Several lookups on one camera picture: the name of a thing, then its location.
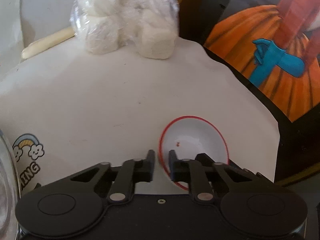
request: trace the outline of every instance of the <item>orange skirt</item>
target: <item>orange skirt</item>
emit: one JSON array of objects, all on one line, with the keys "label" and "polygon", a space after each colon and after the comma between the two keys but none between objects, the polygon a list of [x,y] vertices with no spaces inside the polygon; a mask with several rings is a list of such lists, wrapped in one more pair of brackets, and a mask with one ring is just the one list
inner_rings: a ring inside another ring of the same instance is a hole
[{"label": "orange skirt", "polygon": [[[252,41],[272,40],[281,20],[276,5],[245,9],[217,23],[204,46],[249,78],[256,68]],[[301,58],[308,42],[303,33],[298,33],[287,53]],[[320,102],[319,63],[315,58],[299,78],[275,66],[259,90],[293,122]]]}]

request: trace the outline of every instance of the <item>white paper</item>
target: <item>white paper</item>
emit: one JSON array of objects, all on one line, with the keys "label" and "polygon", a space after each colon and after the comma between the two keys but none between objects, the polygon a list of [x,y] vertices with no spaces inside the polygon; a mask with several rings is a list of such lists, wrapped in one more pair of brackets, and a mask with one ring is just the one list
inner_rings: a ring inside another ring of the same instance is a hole
[{"label": "white paper", "polygon": [[[19,64],[0,82],[0,128],[18,146],[22,193],[99,162],[118,166],[144,158],[149,149],[157,152],[163,129],[183,115],[211,122],[231,160],[274,179],[276,120],[195,42],[179,38],[172,57],[154,60],[133,45],[93,55],[71,38]],[[138,184],[137,192],[182,190],[157,164],[154,182]]]},{"label": "white paper", "polygon": [[0,0],[0,80],[21,59],[24,49],[20,0]]}]

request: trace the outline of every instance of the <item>screw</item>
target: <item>screw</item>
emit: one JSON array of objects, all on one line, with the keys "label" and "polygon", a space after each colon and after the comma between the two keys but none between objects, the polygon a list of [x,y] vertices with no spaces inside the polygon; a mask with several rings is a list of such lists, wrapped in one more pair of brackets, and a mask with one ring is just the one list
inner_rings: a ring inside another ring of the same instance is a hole
[{"label": "screw", "polygon": [[209,200],[213,199],[213,195],[211,193],[203,192],[203,193],[198,194],[197,198],[202,201],[209,201]]},{"label": "screw", "polygon": [[110,195],[110,199],[113,201],[121,201],[125,199],[125,194],[122,193],[113,193]]},{"label": "screw", "polygon": [[166,203],[166,201],[165,201],[165,199],[158,199],[158,204],[164,204],[164,203]]}]

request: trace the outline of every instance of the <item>red rim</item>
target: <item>red rim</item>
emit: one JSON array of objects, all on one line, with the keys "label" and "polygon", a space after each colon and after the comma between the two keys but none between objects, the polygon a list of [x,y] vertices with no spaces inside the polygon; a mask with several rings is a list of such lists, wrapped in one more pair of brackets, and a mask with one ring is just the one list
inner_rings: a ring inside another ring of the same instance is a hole
[{"label": "red rim", "polygon": [[[218,134],[221,136],[222,140],[223,140],[223,143],[226,147],[226,151],[227,151],[227,157],[228,157],[228,160],[227,160],[227,164],[229,164],[229,151],[228,151],[228,147],[227,147],[227,143],[224,139],[224,137],[222,136],[222,134],[220,133],[220,131],[210,122],[208,122],[207,120],[201,118],[201,117],[198,117],[198,116],[193,116],[193,115],[185,115],[185,116],[181,116],[181,117],[178,117],[176,119],[174,119],[173,121],[171,121],[163,130],[162,134],[161,134],[161,137],[160,137],[160,140],[159,140],[159,149],[158,149],[158,159],[159,159],[159,162],[162,166],[162,168],[164,169],[165,173],[169,176],[170,178],[170,172],[168,171],[168,168],[167,166],[165,165],[164,163],[164,160],[163,160],[163,153],[162,153],[162,143],[163,143],[163,139],[164,139],[164,135],[165,133],[167,132],[167,130],[169,129],[169,127],[171,125],[173,125],[175,122],[179,121],[179,120],[182,120],[182,119],[186,119],[186,118],[194,118],[194,119],[199,119],[201,121],[204,121],[206,122],[207,124],[211,125],[217,132]],[[184,189],[184,190],[188,190],[187,187],[183,186],[182,184],[180,184],[179,182],[174,182],[178,187]]]}]

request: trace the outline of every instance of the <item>plastic-wrapped dough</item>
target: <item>plastic-wrapped dough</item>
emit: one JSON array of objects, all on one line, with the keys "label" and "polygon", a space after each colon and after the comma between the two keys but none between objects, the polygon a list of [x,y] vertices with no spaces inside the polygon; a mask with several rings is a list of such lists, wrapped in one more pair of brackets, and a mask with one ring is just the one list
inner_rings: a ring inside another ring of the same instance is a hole
[{"label": "plastic-wrapped dough", "polygon": [[92,53],[134,41],[141,55],[165,59],[178,36],[178,11],[177,0],[77,0],[70,21]]}]

